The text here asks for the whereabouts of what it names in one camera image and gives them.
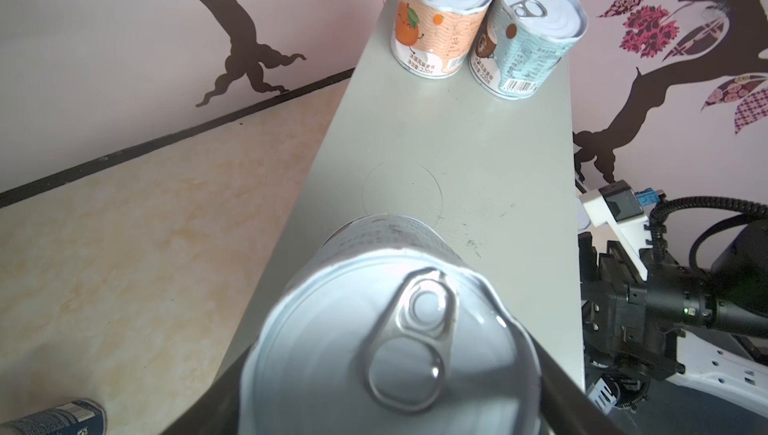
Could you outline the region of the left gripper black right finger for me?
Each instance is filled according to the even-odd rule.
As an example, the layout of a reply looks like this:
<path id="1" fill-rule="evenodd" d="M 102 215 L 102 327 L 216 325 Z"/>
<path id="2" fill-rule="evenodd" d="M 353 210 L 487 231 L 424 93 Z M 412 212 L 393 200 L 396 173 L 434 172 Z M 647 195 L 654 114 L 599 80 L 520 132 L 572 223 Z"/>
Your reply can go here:
<path id="1" fill-rule="evenodd" d="M 557 364 L 532 336 L 527 336 L 530 352 L 527 398 L 531 407 L 532 434 L 544 423 L 552 434 L 624 434 Z"/>

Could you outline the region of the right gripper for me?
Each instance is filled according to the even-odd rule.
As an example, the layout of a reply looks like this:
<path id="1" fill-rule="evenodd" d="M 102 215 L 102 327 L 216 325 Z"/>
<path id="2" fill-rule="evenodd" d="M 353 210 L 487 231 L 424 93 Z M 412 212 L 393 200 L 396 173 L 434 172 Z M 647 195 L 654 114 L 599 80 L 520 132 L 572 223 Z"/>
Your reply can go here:
<path id="1" fill-rule="evenodd" d="M 599 253 L 578 235 L 586 366 L 639 380 L 685 373 L 677 358 L 681 329 L 714 321 L 714 297 L 669 255 L 646 280 L 616 241 Z"/>

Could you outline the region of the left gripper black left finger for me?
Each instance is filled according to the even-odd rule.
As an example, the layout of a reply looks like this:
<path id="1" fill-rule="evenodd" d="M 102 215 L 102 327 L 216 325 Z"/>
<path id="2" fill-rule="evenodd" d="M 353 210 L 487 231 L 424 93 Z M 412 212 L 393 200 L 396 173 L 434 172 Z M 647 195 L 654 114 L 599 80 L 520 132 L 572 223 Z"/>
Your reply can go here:
<path id="1" fill-rule="evenodd" d="M 207 391 L 162 434 L 254 434 L 247 416 L 246 368 L 253 348 L 246 349 Z"/>

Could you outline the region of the small light blue can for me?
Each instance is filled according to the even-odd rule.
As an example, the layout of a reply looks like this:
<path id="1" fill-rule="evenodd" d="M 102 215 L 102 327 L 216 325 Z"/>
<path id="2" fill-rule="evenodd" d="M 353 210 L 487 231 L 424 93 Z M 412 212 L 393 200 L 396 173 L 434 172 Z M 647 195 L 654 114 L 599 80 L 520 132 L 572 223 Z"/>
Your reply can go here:
<path id="1" fill-rule="evenodd" d="M 428 225 L 337 230 L 291 280 L 245 361 L 242 434 L 535 434 L 533 341 Z"/>

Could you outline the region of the grey teal can front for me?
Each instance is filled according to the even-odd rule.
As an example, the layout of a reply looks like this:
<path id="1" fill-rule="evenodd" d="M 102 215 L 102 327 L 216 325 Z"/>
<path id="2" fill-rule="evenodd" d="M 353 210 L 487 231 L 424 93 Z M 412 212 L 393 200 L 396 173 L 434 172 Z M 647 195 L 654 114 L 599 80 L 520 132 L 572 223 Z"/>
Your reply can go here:
<path id="1" fill-rule="evenodd" d="M 579 0 L 494 0 L 470 52 L 470 71 L 497 97 L 528 98 L 587 27 Z"/>

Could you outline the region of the orange labelled can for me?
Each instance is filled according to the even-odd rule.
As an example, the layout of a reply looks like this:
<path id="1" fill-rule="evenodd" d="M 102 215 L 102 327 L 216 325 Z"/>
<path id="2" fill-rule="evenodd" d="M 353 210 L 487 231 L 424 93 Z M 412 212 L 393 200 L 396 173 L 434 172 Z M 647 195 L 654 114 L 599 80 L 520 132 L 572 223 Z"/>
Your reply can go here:
<path id="1" fill-rule="evenodd" d="M 391 51 L 428 79 L 454 75 L 472 49 L 492 0 L 398 0 Z"/>

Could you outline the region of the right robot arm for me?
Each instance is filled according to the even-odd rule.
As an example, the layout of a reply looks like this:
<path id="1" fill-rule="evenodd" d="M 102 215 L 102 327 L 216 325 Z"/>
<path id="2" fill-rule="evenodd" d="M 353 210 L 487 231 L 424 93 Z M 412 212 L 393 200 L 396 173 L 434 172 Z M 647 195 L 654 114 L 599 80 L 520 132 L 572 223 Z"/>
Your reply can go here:
<path id="1" fill-rule="evenodd" d="M 636 409 L 659 381 L 766 416 L 767 357 L 747 343 L 767 336 L 767 222 L 737 215 L 700 238 L 735 227 L 711 269 L 645 252 L 646 277 L 618 242 L 599 253 L 580 235 L 587 396 L 601 413 Z"/>

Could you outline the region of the tall blue labelled can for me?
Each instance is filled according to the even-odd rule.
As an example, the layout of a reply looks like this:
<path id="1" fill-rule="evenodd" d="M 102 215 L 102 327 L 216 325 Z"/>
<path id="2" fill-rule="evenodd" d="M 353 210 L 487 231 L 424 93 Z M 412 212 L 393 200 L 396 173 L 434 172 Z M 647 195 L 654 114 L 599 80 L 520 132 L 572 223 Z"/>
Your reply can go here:
<path id="1" fill-rule="evenodd" d="M 78 399 L 1 424 L 9 435 L 104 435 L 108 419 L 104 408 Z"/>

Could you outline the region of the grey metal cabinet box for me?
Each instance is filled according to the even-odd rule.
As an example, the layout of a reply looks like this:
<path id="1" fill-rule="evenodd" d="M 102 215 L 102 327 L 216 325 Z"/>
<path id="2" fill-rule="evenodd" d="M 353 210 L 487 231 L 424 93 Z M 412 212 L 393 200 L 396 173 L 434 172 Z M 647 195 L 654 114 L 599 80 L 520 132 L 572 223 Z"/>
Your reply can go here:
<path id="1" fill-rule="evenodd" d="M 415 76 L 390 49 L 387 0 L 222 366 L 256 339 L 289 280 L 346 223 L 423 221 L 484 275 L 577 383 L 584 380 L 569 70 L 508 101 L 468 69 Z"/>

